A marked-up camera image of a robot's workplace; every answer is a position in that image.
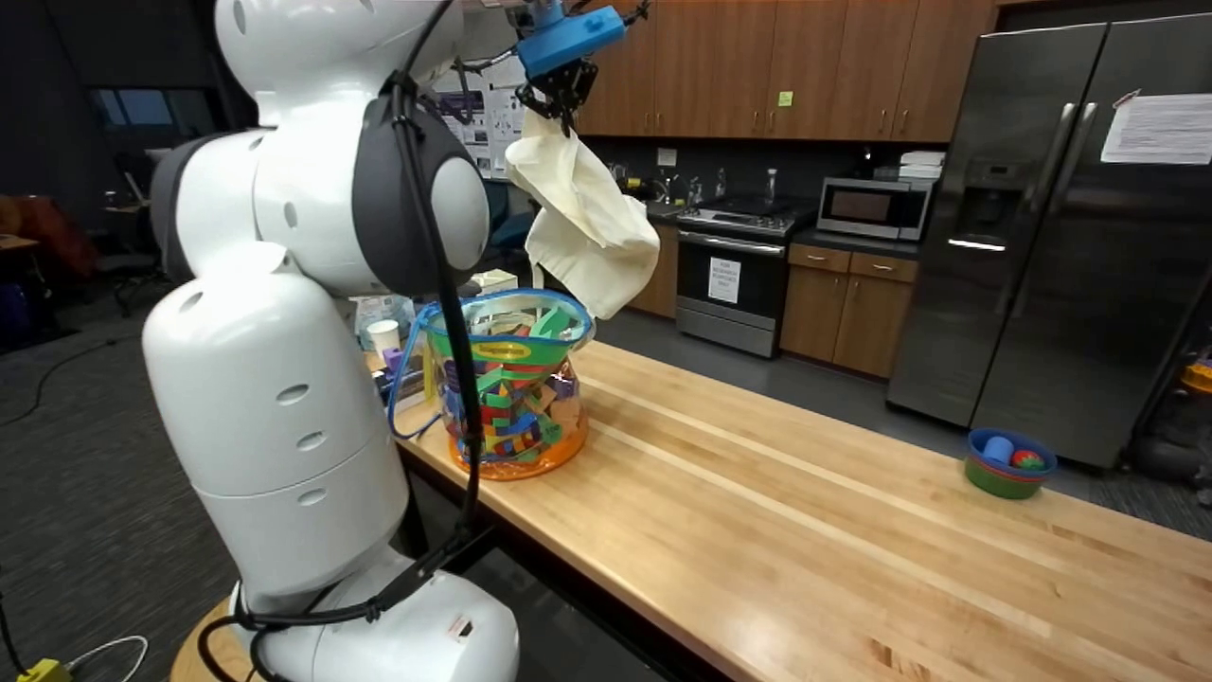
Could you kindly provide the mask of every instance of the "oven door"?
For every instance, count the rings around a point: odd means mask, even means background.
[[[680,294],[781,318],[788,294],[788,247],[684,231]]]

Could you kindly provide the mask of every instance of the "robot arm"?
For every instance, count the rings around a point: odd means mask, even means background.
[[[425,568],[413,570],[422,588],[401,589],[411,598],[382,603],[413,564],[391,550],[411,492],[334,304],[422,294],[434,272],[482,256],[489,202],[474,164],[441,113],[411,98],[411,83],[396,92],[407,101],[382,83],[401,65],[422,78],[506,12],[538,98],[569,120],[589,87],[541,78],[579,73],[589,51],[620,39],[613,12],[565,13],[557,0],[218,0],[219,50],[259,98],[261,130],[191,145],[156,171],[158,242],[196,280],[143,327],[153,395],[244,577],[233,610],[281,623],[244,634],[272,674],[517,670],[517,622],[474,583]],[[451,288],[445,308],[461,327]],[[377,622],[310,616],[368,613],[372,598]]]

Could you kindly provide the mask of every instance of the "white cloth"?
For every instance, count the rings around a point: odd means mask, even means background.
[[[541,204],[528,236],[532,266],[555,272],[594,318],[613,318],[655,272],[647,207],[617,190],[575,133],[538,113],[528,113],[506,164]]]

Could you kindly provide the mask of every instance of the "refrigerator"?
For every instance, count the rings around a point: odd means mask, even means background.
[[[1119,464],[1212,272],[1205,96],[1212,13],[985,35],[887,401]]]

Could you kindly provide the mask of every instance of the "microwave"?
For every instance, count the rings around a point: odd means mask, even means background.
[[[937,181],[825,179],[820,236],[920,242]]]

